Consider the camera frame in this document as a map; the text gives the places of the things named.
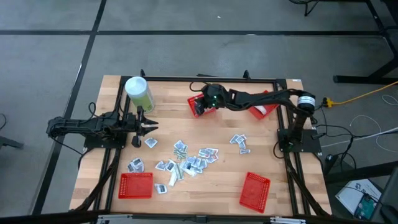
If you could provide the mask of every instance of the plastic bottle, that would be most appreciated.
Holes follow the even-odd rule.
[[[142,106],[144,113],[151,112],[154,107],[154,98],[149,90],[147,81],[142,77],[132,77],[127,80],[124,89],[134,106]]]

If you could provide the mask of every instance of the red plastic tray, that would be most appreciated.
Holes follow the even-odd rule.
[[[152,173],[121,174],[119,199],[151,198],[154,188]]]
[[[254,211],[264,213],[270,185],[269,179],[248,172],[239,203]]]
[[[197,96],[193,96],[193,97],[191,97],[191,98],[188,99],[189,107],[191,108],[192,114],[193,114],[194,117],[196,117],[196,118],[199,117],[199,116],[201,116],[201,115],[199,115],[199,114],[197,114],[197,113],[195,112],[195,99],[197,99],[197,98],[203,98],[203,94],[199,94],[199,95],[197,95]],[[204,112],[202,115],[211,113],[211,112],[213,112],[213,111],[216,111],[216,108],[212,108],[212,109],[210,109],[210,110],[205,109],[205,112]]]
[[[257,119],[262,119],[268,116],[275,108],[277,108],[279,105],[264,105],[265,109],[267,112],[265,114],[262,114],[259,110],[257,110],[255,107],[250,107],[249,111],[252,113]]]

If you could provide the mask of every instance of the red basket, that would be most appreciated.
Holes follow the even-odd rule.
[[[262,119],[265,118],[266,116],[268,116],[271,111],[273,111],[275,108],[277,108],[279,105],[264,105],[264,108],[267,110],[267,112],[265,114],[262,114],[259,110],[257,110],[257,108],[255,107],[250,107],[249,111],[250,113],[252,113],[257,119]]]
[[[121,174],[119,199],[151,198],[153,188],[152,173]]]
[[[244,180],[239,203],[254,211],[264,213],[271,181],[252,172],[248,172]]]
[[[199,114],[197,114],[197,113],[195,112],[195,99],[198,99],[198,98],[203,98],[203,94],[199,94],[199,95],[197,95],[197,96],[193,96],[193,97],[191,97],[191,98],[188,99],[189,107],[191,108],[192,114],[193,114],[194,117],[196,117],[196,118],[200,116]],[[209,110],[208,110],[208,109],[205,109],[205,112],[204,112],[202,115],[211,113],[211,112],[213,112],[213,111],[216,111],[216,108],[212,108],[212,109],[209,109]]]

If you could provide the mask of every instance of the wooden table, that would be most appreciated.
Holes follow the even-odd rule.
[[[97,100],[96,114],[112,111],[118,92],[120,76],[106,75],[103,78]],[[249,111],[234,112],[217,110],[205,116],[194,118],[187,105],[187,98],[196,95],[191,92],[189,82],[148,82],[155,99],[154,111],[147,118],[159,122],[159,129],[142,138],[142,147],[137,149],[129,143],[121,151],[116,185],[114,188],[111,212],[115,213],[174,213],[207,215],[292,215],[289,188],[283,159],[272,154],[277,142],[277,113],[274,111],[258,121]],[[233,88],[248,93],[273,91],[271,84],[264,83],[220,83],[226,89]],[[288,88],[302,89],[300,80],[287,80]],[[239,147],[230,144],[234,134],[245,134],[246,146],[250,154],[240,155]],[[133,133],[127,142],[131,142]],[[144,140],[158,140],[154,148],[149,148]],[[181,139],[188,145],[188,155],[197,156],[203,147],[219,149],[219,159],[209,164],[203,174],[177,181],[174,187],[168,186],[170,172],[155,169],[160,161],[173,159],[173,145]],[[331,213],[328,195],[319,161],[313,154],[301,153],[306,186],[323,209]],[[104,149],[94,149],[81,161],[70,208],[76,208],[97,184],[104,157]],[[154,183],[167,185],[168,192],[159,195],[155,190],[151,199],[118,199],[120,175],[127,172],[127,165],[136,157],[142,158],[146,172],[153,172]],[[239,204],[246,173],[255,172],[271,180],[266,210],[258,213]],[[108,185],[104,187],[100,208],[104,208]],[[299,210],[302,213],[300,191],[296,187]]]

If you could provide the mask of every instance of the gray floor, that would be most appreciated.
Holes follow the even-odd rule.
[[[385,25],[393,25],[379,1],[375,7]],[[100,0],[0,2],[0,29],[92,28]],[[100,30],[375,30],[364,4],[321,2],[309,17],[303,6],[286,1],[108,1]],[[7,116],[2,136],[25,143],[23,150],[0,152],[0,216],[30,211],[52,141],[47,121],[62,115],[76,78],[88,36],[0,36],[0,113]],[[307,91],[320,100],[335,101],[366,93],[377,85],[336,84],[333,75],[366,76],[392,57],[378,37],[281,37],[281,36],[97,36],[73,118],[89,117],[87,105],[95,101],[103,75],[194,76],[207,73],[240,77],[300,78]],[[390,74],[398,77],[398,71]],[[398,97],[397,87],[348,105],[325,110],[329,124],[349,127],[360,114],[375,119],[383,130],[397,126],[396,106],[381,95]],[[316,114],[322,121],[322,115]],[[358,118],[349,127],[355,134],[378,131],[377,125]],[[322,139],[322,144],[345,138]],[[396,149],[394,136],[380,144]],[[81,149],[83,139],[69,135],[65,143]],[[346,144],[324,148],[323,154],[344,151]],[[358,167],[396,161],[374,139],[355,142],[351,150]],[[44,212],[67,211],[77,175],[77,159],[63,148]],[[376,179],[381,186],[386,178]]]

